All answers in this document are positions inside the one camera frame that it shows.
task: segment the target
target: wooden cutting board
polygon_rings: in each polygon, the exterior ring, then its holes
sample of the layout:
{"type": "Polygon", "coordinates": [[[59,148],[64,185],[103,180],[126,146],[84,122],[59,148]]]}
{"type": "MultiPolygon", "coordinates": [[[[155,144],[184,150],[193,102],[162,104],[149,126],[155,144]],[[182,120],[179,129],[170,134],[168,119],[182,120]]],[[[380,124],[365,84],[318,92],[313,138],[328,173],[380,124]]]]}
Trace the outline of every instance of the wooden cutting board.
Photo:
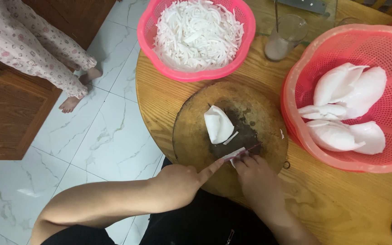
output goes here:
{"type": "MultiPolygon", "coordinates": [[[[284,120],[274,103],[259,91],[233,82],[217,82],[205,87],[184,103],[173,127],[172,144],[179,164],[201,171],[215,160],[241,147],[265,158],[279,173],[287,157],[288,139],[284,120]],[[223,109],[238,134],[227,145],[213,145],[205,126],[204,112],[211,105],[223,109]]],[[[210,193],[242,199],[237,172],[225,163],[202,188],[210,193]]]]}

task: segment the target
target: basket rim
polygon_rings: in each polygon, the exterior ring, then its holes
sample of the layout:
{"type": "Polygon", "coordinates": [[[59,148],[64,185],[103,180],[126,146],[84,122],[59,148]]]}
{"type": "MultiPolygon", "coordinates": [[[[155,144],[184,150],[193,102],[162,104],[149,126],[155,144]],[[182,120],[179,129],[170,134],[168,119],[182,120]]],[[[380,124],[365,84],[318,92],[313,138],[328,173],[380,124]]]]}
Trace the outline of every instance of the basket rim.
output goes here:
{"type": "Polygon", "coordinates": [[[198,72],[183,72],[172,70],[167,67],[157,56],[157,54],[149,47],[148,42],[145,39],[145,30],[146,24],[149,21],[152,13],[154,12],[155,7],[161,0],[151,0],[148,4],[148,7],[143,12],[140,17],[139,24],[137,25],[137,39],[139,40],[139,45],[141,50],[145,53],[145,55],[151,60],[154,67],[166,77],[183,82],[192,82],[192,81],[201,81],[204,79],[218,79],[225,77],[233,73],[236,69],[238,69],[244,62],[247,57],[247,54],[250,49],[250,45],[253,42],[256,31],[256,21],[255,16],[253,15],[250,7],[243,0],[231,0],[234,3],[238,3],[236,5],[240,6],[240,10],[244,15],[248,18],[248,30],[247,30],[247,38],[244,42],[241,43],[239,49],[241,49],[240,53],[235,57],[235,59],[225,67],[216,70],[209,71],[198,71],[198,72]]]}
{"type": "Polygon", "coordinates": [[[329,31],[326,31],[321,36],[317,37],[310,45],[305,49],[299,61],[291,68],[291,72],[287,75],[286,79],[286,88],[293,89],[285,89],[283,91],[284,98],[286,98],[283,103],[286,108],[286,113],[292,126],[297,132],[297,137],[299,141],[302,143],[305,150],[310,153],[313,157],[318,160],[328,164],[332,167],[349,170],[349,171],[365,171],[370,173],[389,173],[392,172],[392,164],[389,165],[373,165],[367,164],[358,161],[343,161],[336,159],[327,153],[325,153],[319,146],[317,146],[312,140],[308,130],[300,130],[300,128],[306,128],[305,123],[303,122],[299,112],[297,110],[296,99],[295,99],[295,88],[297,84],[297,80],[302,69],[308,63],[308,61],[312,58],[314,52],[317,48],[328,40],[329,38],[339,35],[340,33],[346,33],[351,31],[364,31],[364,32],[384,32],[392,35],[392,26],[386,25],[366,25],[366,24],[350,24],[343,25],[339,27],[335,27],[329,31]]]}

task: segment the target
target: bare foot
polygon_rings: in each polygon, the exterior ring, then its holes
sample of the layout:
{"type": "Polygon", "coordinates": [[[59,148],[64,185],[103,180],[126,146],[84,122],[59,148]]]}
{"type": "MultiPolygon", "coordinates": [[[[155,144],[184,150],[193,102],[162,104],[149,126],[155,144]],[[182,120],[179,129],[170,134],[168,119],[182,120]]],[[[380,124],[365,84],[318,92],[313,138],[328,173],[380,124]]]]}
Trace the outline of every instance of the bare foot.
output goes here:
{"type": "Polygon", "coordinates": [[[58,108],[62,113],[71,113],[73,109],[78,105],[81,99],[77,97],[69,97],[67,98],[62,105],[58,108]]]}
{"type": "Polygon", "coordinates": [[[88,84],[91,80],[102,76],[102,72],[94,67],[87,70],[87,73],[80,76],[80,82],[83,85],[88,84]]]}

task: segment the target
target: pajama pants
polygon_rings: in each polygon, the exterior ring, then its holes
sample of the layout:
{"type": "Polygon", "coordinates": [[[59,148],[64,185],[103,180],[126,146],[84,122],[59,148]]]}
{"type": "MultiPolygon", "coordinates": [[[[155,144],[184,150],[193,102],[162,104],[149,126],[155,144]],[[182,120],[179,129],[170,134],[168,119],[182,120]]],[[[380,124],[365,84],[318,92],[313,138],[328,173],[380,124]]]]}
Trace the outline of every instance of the pajama pants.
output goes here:
{"type": "Polygon", "coordinates": [[[66,67],[88,70],[96,60],[21,0],[0,0],[0,61],[23,73],[45,78],[83,98],[87,87],[66,67]]]}

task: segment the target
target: wooden table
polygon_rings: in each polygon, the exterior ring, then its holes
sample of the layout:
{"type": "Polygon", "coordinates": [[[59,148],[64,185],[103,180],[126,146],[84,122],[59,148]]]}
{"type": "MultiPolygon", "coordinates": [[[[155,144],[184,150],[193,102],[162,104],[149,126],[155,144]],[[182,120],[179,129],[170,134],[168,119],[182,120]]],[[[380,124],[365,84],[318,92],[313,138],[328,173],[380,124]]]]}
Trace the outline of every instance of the wooden table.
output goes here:
{"type": "MultiPolygon", "coordinates": [[[[368,24],[391,24],[392,17],[351,0],[339,0],[337,20],[359,17],[368,24]]],[[[220,81],[252,86],[274,100],[284,76],[300,58],[299,45],[284,60],[264,58],[266,37],[256,36],[246,61],[220,81]]],[[[140,111],[152,138],[168,159],[176,163],[172,129],[182,104],[194,92],[213,81],[183,83],[161,75],[141,51],[136,69],[140,111]]],[[[328,245],[392,245],[392,173],[359,174],[334,169],[314,159],[289,141],[289,170],[279,174],[287,208],[328,245]]]]}

